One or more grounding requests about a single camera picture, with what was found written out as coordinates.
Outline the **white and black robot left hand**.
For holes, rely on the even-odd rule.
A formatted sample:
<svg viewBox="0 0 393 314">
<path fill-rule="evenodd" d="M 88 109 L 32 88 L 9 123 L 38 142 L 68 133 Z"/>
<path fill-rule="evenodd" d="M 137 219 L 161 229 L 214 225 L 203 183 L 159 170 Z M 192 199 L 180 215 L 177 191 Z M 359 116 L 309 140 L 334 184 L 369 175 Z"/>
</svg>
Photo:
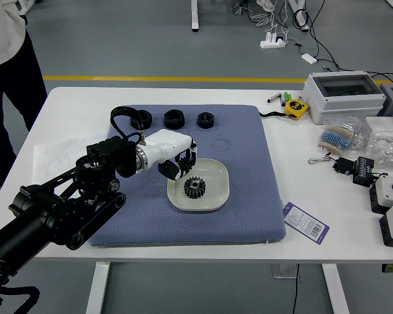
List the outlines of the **white and black robot left hand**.
<svg viewBox="0 0 393 314">
<path fill-rule="evenodd" d="M 136 147 L 137 173 L 158 165 L 158 171 L 171 180 L 184 177 L 197 158 L 197 144 L 189 135 L 161 129 Z"/>
</svg>

